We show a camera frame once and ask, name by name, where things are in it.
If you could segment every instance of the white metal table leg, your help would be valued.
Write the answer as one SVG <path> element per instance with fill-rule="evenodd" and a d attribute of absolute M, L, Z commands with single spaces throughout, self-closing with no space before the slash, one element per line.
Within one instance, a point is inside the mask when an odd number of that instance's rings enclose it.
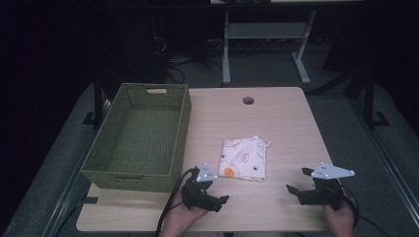
<path fill-rule="evenodd" d="M 311 26 L 314 21 L 315 11 L 312 11 L 308 16 L 308 20 L 305 24 L 302 38 L 301 38 L 301 45 L 298 51 L 293 52 L 293 61 L 295 62 L 296 69 L 298 70 L 299 77 L 301 78 L 302 84 L 309 84 L 310 79 L 308 78 L 307 72 L 305 70 L 304 64 L 302 63 L 302 54 L 304 53 L 305 46 L 307 45 L 308 37 L 310 36 Z"/>
<path fill-rule="evenodd" d="M 224 23 L 224 55 L 222 56 L 222 84 L 230 84 L 230 65 L 228 61 L 228 12 L 225 13 Z"/>

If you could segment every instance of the basket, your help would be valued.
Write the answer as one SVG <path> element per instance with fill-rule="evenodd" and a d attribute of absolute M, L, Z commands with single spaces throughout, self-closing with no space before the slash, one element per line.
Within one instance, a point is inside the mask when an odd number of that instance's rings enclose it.
<path fill-rule="evenodd" d="M 170 193 L 190 113 L 186 85 L 122 84 L 81 173 L 101 189 Z"/>

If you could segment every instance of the white patterned cloth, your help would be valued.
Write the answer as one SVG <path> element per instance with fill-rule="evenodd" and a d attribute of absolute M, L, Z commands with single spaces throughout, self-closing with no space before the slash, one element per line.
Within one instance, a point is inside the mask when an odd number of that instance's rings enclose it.
<path fill-rule="evenodd" d="M 265 179 L 266 150 L 271 142 L 258 136 L 224 139 L 218 175 L 220 177 L 262 182 Z"/>

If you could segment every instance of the gray floor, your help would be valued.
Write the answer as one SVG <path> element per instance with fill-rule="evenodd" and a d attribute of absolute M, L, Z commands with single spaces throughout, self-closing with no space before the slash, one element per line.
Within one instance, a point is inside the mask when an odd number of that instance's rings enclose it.
<path fill-rule="evenodd" d="M 271 42 L 252 48 L 250 55 L 231 57 L 229 87 L 295 86 L 310 91 L 339 75 L 322 70 L 328 45 L 310 44 L 303 62 L 312 82 L 302 85 L 293 65 L 292 50 L 294 44 Z M 210 88 L 221 85 L 219 65 L 221 58 L 217 56 L 211 58 L 208 64 L 193 61 L 176 68 L 183 71 L 184 83 L 191 88 Z M 176 79 L 181 79 L 179 72 L 170 72 Z M 390 236 L 419 236 L 418 226 L 382 159 L 383 156 L 392 158 L 412 195 L 418 197 L 418 136 L 380 87 L 376 88 L 375 110 L 386 116 L 390 126 L 369 130 L 358 111 L 362 97 L 348 100 L 343 95 L 346 85 L 347 82 L 344 82 L 321 95 L 307 96 L 332 161 L 337 166 L 357 172 L 355 177 L 342 179 L 341 182 L 357 197 L 360 213 L 385 229 Z M 4 236 L 54 236 L 54 231 L 47 228 L 51 226 L 55 229 L 62 226 L 57 236 L 145 236 L 138 233 L 82 233 L 76 229 L 75 223 L 81 209 L 78 200 L 86 195 L 90 183 L 73 171 L 83 159 L 91 137 L 95 135 L 92 125 L 82 124 L 86 114 L 93 111 L 93 91 L 90 86 L 74 107 Z M 63 191 L 71 178 L 75 181 L 74 192 L 64 195 Z M 68 219 L 61 218 L 54 222 L 51 217 L 58 216 L 61 209 L 61 216 L 69 216 Z M 303 234 L 330 236 L 327 232 Z M 361 220 L 356 236 L 382 235 Z"/>

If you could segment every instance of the person's left hand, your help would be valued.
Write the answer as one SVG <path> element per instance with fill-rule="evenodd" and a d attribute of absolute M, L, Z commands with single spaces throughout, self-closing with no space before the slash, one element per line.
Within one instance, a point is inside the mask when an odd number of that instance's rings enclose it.
<path fill-rule="evenodd" d="M 177 192 L 171 206 L 182 202 L 182 194 Z M 183 203 L 171 209 L 164 220 L 163 230 L 160 237 L 179 237 L 184 234 L 191 225 L 208 213 L 205 209 L 192 207 L 188 209 Z"/>

